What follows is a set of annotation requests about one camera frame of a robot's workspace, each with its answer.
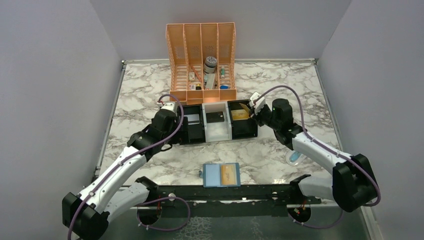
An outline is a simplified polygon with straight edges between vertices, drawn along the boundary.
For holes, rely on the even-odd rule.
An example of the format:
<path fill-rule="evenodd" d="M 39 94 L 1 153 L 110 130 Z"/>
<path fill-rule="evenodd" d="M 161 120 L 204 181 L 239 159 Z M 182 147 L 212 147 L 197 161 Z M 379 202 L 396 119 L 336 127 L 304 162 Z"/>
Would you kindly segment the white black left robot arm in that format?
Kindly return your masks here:
<path fill-rule="evenodd" d="M 82 240 L 98 240 L 105 233 L 112 220 L 113 211 L 107 210 L 111 199 L 137 169 L 170 142 L 182 127 L 184 117 L 182 107 L 175 110 L 165 104 L 151 124 L 131 135 L 119 157 L 104 173 L 78 194 L 69 192 L 63 197 L 62 223 L 68 227 L 67 239 L 76 234 Z"/>

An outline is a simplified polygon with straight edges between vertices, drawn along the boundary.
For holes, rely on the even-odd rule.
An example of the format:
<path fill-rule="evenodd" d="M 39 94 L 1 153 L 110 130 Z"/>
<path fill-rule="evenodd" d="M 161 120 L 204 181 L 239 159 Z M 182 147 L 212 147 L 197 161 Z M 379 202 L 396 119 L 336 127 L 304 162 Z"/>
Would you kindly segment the blue leather card holder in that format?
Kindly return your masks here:
<path fill-rule="evenodd" d="M 238 185 L 224 186 L 221 184 L 221 165 L 224 165 L 224 164 L 237 164 L 237 170 L 239 171 Z M 241 186 L 240 165 L 238 163 L 205 163 L 202 166 L 200 175 L 203 180 L 204 188 L 225 188 L 225 187 L 240 187 Z"/>

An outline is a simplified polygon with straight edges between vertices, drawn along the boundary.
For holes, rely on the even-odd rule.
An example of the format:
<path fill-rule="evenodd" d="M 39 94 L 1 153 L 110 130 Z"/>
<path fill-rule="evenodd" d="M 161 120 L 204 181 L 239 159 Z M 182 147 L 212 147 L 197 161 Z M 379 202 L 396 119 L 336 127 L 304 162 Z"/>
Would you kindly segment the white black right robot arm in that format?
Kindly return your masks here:
<path fill-rule="evenodd" d="M 338 151 L 309 134 L 294 122 L 293 109 L 287 99 L 278 98 L 269 107 L 264 98 L 252 96 L 248 103 L 250 117 L 260 126 L 273 130 L 276 139 L 294 152 L 319 164 L 331 174 L 330 178 L 305 174 L 291 181 L 289 199 L 300 204 L 308 197 L 335 201 L 352 212 L 378 200 L 379 191 L 369 160 L 362 154 Z"/>

